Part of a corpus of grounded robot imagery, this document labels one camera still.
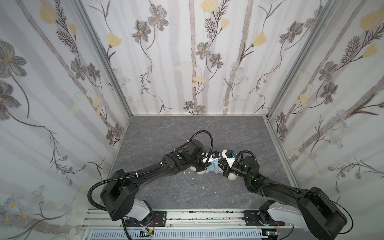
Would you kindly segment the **white plush teddy bear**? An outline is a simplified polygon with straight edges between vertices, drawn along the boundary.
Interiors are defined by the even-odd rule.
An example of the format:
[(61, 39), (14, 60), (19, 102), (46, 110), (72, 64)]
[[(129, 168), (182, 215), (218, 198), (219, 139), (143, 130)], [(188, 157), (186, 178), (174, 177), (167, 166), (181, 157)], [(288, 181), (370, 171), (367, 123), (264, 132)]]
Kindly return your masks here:
[(190, 169), (191, 169), (192, 171), (197, 172), (199, 175), (202, 175), (202, 174), (205, 174), (205, 173), (209, 173), (209, 172), (207, 172), (206, 170), (196, 170), (195, 167), (190, 167)]

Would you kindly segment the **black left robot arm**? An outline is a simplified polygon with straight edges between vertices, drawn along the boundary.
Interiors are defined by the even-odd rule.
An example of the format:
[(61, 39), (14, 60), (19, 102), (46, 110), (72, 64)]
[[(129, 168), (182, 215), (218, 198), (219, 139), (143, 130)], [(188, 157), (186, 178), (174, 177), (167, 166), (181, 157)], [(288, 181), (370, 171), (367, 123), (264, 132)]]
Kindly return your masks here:
[(120, 220), (133, 209), (136, 194), (141, 188), (159, 178), (195, 167), (202, 162), (205, 153), (203, 144), (192, 140), (183, 148), (163, 155), (160, 162), (150, 167), (128, 173), (119, 170), (111, 179), (99, 183), (103, 187), (100, 198), (111, 220)]

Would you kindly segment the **light blue fleece hoodie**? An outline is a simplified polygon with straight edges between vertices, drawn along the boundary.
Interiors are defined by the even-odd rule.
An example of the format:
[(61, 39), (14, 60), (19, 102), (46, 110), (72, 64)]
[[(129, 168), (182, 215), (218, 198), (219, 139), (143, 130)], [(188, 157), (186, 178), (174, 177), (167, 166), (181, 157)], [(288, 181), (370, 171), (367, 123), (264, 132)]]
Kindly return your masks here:
[(209, 158), (210, 165), (207, 167), (206, 171), (213, 172), (215, 174), (222, 174), (224, 171), (219, 166), (220, 159), (221, 159), (220, 157), (219, 158), (210, 157)]

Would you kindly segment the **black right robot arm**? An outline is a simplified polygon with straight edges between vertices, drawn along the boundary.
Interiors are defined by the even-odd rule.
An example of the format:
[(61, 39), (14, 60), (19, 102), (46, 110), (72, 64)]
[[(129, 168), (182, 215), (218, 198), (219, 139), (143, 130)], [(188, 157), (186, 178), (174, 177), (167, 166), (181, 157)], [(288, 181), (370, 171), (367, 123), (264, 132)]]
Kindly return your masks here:
[(275, 222), (288, 223), (293, 219), (287, 214), (274, 214), (277, 204), (282, 202), (298, 211), (298, 217), (313, 236), (319, 240), (334, 240), (342, 234), (350, 216), (347, 210), (337, 204), (319, 188), (300, 189), (280, 184), (260, 173), (255, 156), (242, 151), (218, 161), (225, 177), (242, 177), (246, 189), (253, 194), (271, 198), (272, 201), (260, 207), (260, 211)]

